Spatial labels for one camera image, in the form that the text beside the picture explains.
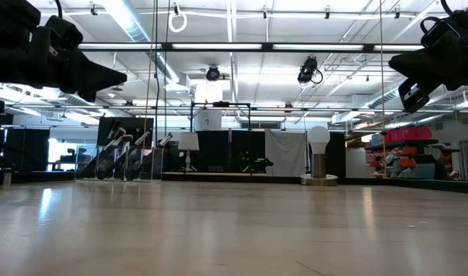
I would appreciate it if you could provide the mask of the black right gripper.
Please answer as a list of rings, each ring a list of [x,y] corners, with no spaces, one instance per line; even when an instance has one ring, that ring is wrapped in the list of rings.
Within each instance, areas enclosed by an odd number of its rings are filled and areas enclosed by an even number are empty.
[[[409,78],[399,86],[398,93],[404,111],[415,113],[430,100],[418,81],[448,79],[448,90],[468,86],[468,30],[458,37],[442,37],[430,47],[396,55],[388,65]]]

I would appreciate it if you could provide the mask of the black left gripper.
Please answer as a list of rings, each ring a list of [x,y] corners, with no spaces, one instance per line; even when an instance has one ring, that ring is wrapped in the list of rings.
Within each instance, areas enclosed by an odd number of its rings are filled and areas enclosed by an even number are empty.
[[[58,87],[94,103],[98,91],[122,84],[127,75],[90,61],[77,50],[79,31],[36,27],[28,32],[28,53],[40,86]]]

